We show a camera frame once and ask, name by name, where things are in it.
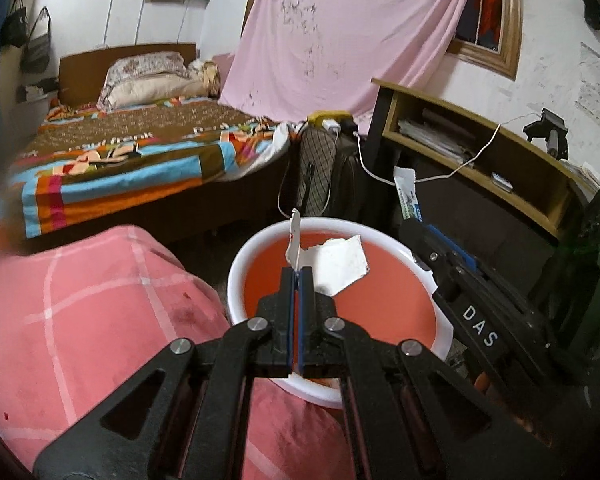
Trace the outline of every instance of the window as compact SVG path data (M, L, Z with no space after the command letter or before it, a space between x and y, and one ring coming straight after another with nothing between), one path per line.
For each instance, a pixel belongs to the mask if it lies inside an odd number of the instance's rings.
M447 51L516 78L522 44L522 0L468 0Z

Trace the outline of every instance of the red liquid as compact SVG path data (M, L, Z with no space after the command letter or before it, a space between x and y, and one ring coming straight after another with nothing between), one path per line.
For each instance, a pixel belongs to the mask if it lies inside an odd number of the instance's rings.
M333 233L302 232L302 247L324 243ZM333 299L338 315L362 326L374 339L397 344L417 339L431 348L436 338L436 315L420 280L409 267L390 253L371 243L362 243L369 273L349 285ZM248 317L255 316L258 301L280 286L280 270L288 267L285 236L256 256L247 271L244 307Z

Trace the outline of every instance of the pink blanket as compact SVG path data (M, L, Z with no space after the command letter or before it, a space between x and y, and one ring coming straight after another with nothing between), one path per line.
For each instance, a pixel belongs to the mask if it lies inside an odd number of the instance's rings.
M177 337L229 327L216 292L140 228L0 260L0 435L38 453ZM351 478L336 421L269 380L254 385L245 479Z
M422 88L467 0L256 0L220 102L300 121L373 109L377 77Z

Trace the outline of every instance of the white wall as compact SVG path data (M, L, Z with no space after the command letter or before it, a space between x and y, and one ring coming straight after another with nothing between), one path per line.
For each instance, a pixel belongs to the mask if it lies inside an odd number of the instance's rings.
M34 12L47 6L53 25L52 61L48 74L57 73L63 56L93 50L103 44L133 44L138 18L138 43L194 41L208 59L236 49L247 0L36 0ZM107 13L109 28L105 38Z
M564 118L569 128L570 160L586 161L600 172L600 126L574 106L580 88L580 43L600 54L600 32L587 27L581 0L523 3L522 52L515 81L447 54L426 92L494 122L546 107ZM522 134L522 127L533 120L529 116L507 128Z
M198 42L207 3L208 0L145 0L142 8L142 0L36 0L35 13L47 6L52 18L55 62L48 71L57 73L61 57L93 50L103 43L133 44L141 8L138 43L175 42L180 25L181 42Z
M209 0L200 36L200 56L234 52L240 41L247 0Z

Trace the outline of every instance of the wooden window frame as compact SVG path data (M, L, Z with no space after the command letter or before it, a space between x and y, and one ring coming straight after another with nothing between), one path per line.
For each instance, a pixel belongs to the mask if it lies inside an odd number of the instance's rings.
M522 0L502 0L499 52L456 38L451 40L446 51L515 80L522 47L522 11Z

